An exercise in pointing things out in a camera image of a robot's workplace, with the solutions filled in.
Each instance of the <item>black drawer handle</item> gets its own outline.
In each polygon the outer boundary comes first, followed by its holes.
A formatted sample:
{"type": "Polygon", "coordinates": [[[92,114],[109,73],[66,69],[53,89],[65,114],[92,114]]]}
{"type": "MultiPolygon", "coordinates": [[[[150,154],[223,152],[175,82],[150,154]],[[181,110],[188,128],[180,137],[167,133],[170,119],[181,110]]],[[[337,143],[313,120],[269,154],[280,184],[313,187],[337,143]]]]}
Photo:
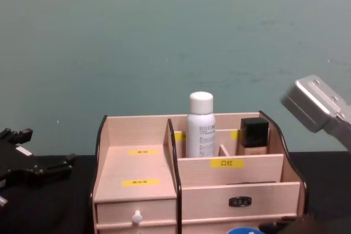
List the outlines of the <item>black drawer handle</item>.
{"type": "Polygon", "coordinates": [[[229,199],[229,206],[235,208],[248,207],[252,204],[251,197],[232,197],[229,199]]]}

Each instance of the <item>black cap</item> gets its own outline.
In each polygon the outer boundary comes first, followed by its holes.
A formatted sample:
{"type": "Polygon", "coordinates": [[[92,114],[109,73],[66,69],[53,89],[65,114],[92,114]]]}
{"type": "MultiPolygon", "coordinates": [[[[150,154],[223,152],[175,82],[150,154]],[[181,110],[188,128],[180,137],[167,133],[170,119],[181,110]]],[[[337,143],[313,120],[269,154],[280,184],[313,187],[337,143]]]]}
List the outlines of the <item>black cap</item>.
{"type": "Polygon", "coordinates": [[[269,123],[264,118],[241,119],[241,145],[243,147],[260,147],[268,145],[269,123]]]}

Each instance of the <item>white knob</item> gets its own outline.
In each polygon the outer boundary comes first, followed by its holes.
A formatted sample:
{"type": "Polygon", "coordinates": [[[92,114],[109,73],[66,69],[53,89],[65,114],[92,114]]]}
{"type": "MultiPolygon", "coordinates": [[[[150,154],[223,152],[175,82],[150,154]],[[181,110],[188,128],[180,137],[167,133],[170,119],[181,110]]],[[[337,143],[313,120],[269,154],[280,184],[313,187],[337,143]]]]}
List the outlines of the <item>white knob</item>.
{"type": "Polygon", "coordinates": [[[143,216],[141,215],[139,210],[136,210],[134,215],[132,216],[132,221],[135,224],[139,224],[140,222],[143,221],[143,216]]]}

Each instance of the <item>wooden cosmetic organizer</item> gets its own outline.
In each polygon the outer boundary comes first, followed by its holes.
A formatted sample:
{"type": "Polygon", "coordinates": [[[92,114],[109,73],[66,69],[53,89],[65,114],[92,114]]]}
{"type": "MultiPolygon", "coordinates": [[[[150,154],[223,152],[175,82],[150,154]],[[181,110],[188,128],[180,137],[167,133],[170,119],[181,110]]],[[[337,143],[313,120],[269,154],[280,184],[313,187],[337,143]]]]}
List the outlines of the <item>wooden cosmetic organizer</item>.
{"type": "Polygon", "coordinates": [[[304,214],[306,184],[265,113],[216,114],[218,157],[183,158],[185,131],[186,115],[104,117],[90,195],[96,234],[225,234],[304,214]],[[241,119],[250,117],[268,120],[269,154],[234,156],[241,119]],[[252,204],[229,206],[242,196],[252,204]]]}

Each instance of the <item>metal robot arm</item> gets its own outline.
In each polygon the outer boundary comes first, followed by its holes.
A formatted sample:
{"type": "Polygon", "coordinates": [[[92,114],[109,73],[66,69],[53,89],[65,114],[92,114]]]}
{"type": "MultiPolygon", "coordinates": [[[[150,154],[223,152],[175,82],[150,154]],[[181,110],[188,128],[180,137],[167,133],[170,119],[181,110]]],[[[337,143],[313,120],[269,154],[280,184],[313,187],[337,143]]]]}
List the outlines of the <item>metal robot arm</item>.
{"type": "Polygon", "coordinates": [[[324,130],[351,152],[351,107],[316,75],[295,81],[281,103],[311,132],[324,130]]]}

